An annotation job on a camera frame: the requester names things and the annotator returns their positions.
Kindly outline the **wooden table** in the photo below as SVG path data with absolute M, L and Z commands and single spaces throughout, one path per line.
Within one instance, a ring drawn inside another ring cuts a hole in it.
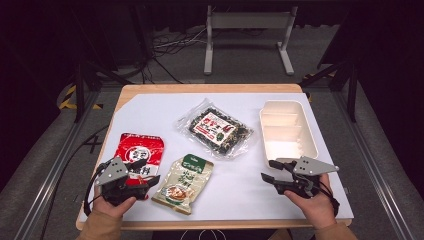
M 118 98 L 114 113 L 120 109 L 122 105 L 127 103 L 138 94 L 155 94 L 155 93 L 303 93 L 302 89 L 296 84 L 158 84 L 158 85 L 127 85 L 125 86 Z M 298 224 L 293 220 L 287 221 L 268 221 L 264 225 L 259 225 L 255 221 L 250 221 L 244 228 L 231 228 L 229 226 L 213 228 L 209 224 L 201 224 L 199 226 L 189 226 L 187 228 L 159 228 L 153 230 L 187 230 L 187 229 L 270 229 L 270 228 L 299 228 L 307 226 L 305 219 L 304 224 Z M 143 231 L 149 229 L 126 228 L 125 230 Z

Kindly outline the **aluminium rail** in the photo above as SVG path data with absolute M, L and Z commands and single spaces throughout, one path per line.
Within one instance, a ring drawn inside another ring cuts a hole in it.
M 408 223 L 406 222 L 396 200 L 393 191 L 383 178 L 371 150 L 367 146 L 364 136 L 362 135 L 359 127 L 351 120 L 347 111 L 347 102 L 344 100 L 343 95 L 339 92 L 332 94 L 339 111 L 342 113 L 344 121 L 346 122 L 351 135 L 354 138 L 355 144 L 361 154 L 362 164 L 370 177 L 370 180 L 376 190 L 380 202 L 391 222 L 392 227 L 399 240 L 417 240 L 411 231 Z
M 89 92 L 86 102 L 84 103 L 84 111 L 77 122 L 73 122 L 69 133 L 66 136 L 65 142 L 60 149 L 55 161 L 53 162 L 50 171 L 44 178 L 37 196 L 32 202 L 26 217 L 24 218 L 19 230 L 15 234 L 13 240 L 29 240 L 35 226 L 40 219 L 44 209 L 50 202 L 50 199 L 58 185 L 60 174 L 64 171 L 66 161 L 70 158 L 72 147 L 80 133 L 83 124 L 85 123 L 92 106 L 98 98 L 98 92 Z

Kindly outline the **white table mat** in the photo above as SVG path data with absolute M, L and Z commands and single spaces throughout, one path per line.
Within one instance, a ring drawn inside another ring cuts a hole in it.
M 190 141 L 178 132 L 176 121 L 205 98 L 254 130 L 245 153 L 232 159 L 217 158 L 206 152 L 201 144 Z M 136 203 L 125 214 L 124 227 L 153 230 L 187 228 L 206 223 L 213 228 L 244 228 L 250 221 L 264 225 L 268 221 L 287 220 L 304 224 L 305 217 L 301 210 L 261 178 L 262 173 L 281 180 L 290 177 L 286 171 L 265 165 L 259 112 L 270 100 L 294 100 L 303 105 L 319 151 L 316 159 L 330 163 L 332 158 L 307 96 L 303 93 L 138 94 L 122 105 L 111 120 L 100 161 L 109 160 L 118 147 L 121 135 L 129 132 L 159 136 L 164 140 L 165 150 L 159 175 L 165 175 L 174 161 L 189 153 L 214 164 L 210 180 L 193 203 L 191 215 L 177 213 L 147 199 Z

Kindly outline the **clear bag of dried seaweed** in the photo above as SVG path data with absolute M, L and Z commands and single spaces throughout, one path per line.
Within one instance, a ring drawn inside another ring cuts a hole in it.
M 175 127 L 217 158 L 235 158 L 247 151 L 254 130 L 205 98 L 180 117 Z

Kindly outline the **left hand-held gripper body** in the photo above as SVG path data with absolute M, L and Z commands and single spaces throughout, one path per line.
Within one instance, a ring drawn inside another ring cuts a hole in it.
M 120 205 L 126 199 L 135 197 L 137 200 L 144 200 L 147 194 L 139 193 L 134 185 L 129 185 L 130 172 L 120 157 L 111 159 L 106 163 L 106 167 L 100 171 L 96 185 L 100 187 L 100 194 L 103 198 L 113 204 Z

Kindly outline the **black metal stand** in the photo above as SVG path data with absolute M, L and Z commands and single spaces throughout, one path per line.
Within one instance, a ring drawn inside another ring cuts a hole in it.
M 124 79 L 123 77 L 101 67 L 96 63 L 87 60 L 81 60 L 75 67 L 76 76 L 74 83 L 76 86 L 77 106 L 77 113 L 74 120 L 75 123 L 78 123 L 82 119 L 84 112 L 87 109 L 84 96 L 84 86 L 87 86 L 90 91 L 94 92 L 99 92 L 102 87 L 100 77 L 97 75 L 97 72 L 100 72 L 107 78 L 123 86 L 131 84 L 129 80 Z
M 345 84 L 348 84 L 347 94 L 347 112 L 352 122 L 356 121 L 355 107 L 356 107 L 356 92 L 357 92 L 357 68 L 352 61 L 342 61 L 337 64 L 332 64 L 329 67 L 311 75 L 310 77 L 304 78 L 299 86 L 304 88 L 312 83 L 323 79 L 330 73 L 334 74 L 328 87 L 331 91 L 341 91 Z

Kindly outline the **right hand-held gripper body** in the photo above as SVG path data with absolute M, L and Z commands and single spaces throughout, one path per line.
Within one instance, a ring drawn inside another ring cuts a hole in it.
M 283 162 L 281 158 L 277 158 L 276 161 L 294 165 L 293 170 L 288 171 L 292 174 L 293 181 L 282 182 L 287 186 L 287 190 L 295 192 L 305 199 L 314 197 L 319 193 L 321 189 L 320 176 L 322 174 L 339 170 L 338 166 L 306 156 L 294 159 L 291 162 Z

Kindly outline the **person's right hand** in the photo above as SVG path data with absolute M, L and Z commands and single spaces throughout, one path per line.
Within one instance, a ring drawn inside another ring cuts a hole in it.
M 302 198 L 289 190 L 286 190 L 284 195 L 302 210 L 315 230 L 321 230 L 337 223 L 331 200 L 324 193 L 320 192 L 310 199 Z

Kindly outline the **person's left hand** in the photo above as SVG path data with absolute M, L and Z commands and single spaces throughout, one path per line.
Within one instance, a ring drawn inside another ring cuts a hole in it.
M 114 206 L 103 198 L 103 196 L 100 194 L 100 188 L 98 186 L 94 188 L 94 197 L 95 199 L 93 200 L 93 209 L 114 218 L 122 218 L 124 214 L 137 201 L 135 197 L 130 197 L 120 205 Z

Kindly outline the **red seasoning packet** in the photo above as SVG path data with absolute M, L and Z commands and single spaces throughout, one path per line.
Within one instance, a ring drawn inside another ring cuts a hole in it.
M 132 170 L 126 181 L 128 185 L 139 185 L 157 174 L 164 151 L 164 142 L 158 136 L 123 133 L 120 137 L 115 157 L 125 164 L 146 161 L 142 167 Z

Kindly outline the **white divided plastic container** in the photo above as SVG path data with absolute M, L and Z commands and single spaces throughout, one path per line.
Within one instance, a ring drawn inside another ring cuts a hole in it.
M 299 101 L 266 101 L 259 117 L 268 168 L 270 160 L 287 163 L 302 156 L 318 157 L 313 131 Z

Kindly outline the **white metal stand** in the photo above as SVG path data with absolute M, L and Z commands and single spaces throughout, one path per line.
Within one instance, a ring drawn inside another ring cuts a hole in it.
M 284 29 L 280 42 L 276 43 L 286 74 L 292 76 L 294 68 L 287 52 L 298 7 L 284 12 L 215 12 L 212 6 L 207 8 L 204 74 L 210 75 L 213 68 L 213 30 L 214 29 Z

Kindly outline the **beige green-topped seasoning packet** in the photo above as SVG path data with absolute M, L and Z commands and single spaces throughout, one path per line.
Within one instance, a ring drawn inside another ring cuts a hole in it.
M 176 160 L 152 200 L 172 210 L 192 214 L 191 204 L 208 183 L 214 164 L 193 154 Z

